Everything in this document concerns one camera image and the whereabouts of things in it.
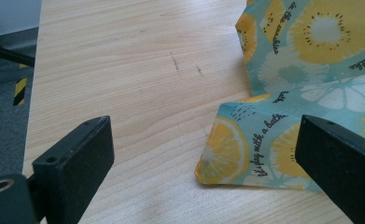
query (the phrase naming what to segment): floor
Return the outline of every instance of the floor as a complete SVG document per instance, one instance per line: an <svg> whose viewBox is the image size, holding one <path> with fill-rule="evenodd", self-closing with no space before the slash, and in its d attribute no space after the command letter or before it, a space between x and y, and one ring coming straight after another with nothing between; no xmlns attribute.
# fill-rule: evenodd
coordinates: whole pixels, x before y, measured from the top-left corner
<svg viewBox="0 0 365 224"><path fill-rule="evenodd" d="M0 45L35 57L37 31L35 28L2 35ZM22 171L33 76L34 68L0 59L0 175ZM15 105L19 80L26 80L25 91L23 103Z"/></svg>

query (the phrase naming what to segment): light wood grain surface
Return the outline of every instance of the light wood grain surface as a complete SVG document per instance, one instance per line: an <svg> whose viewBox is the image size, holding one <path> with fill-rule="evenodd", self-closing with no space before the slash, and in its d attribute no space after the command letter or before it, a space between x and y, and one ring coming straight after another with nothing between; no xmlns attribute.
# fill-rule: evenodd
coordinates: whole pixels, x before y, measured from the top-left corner
<svg viewBox="0 0 365 224"><path fill-rule="evenodd" d="M249 96L234 29L245 3L44 0L24 174L109 115L116 161L81 223L350 223L324 193L194 177L219 104Z"/></svg>

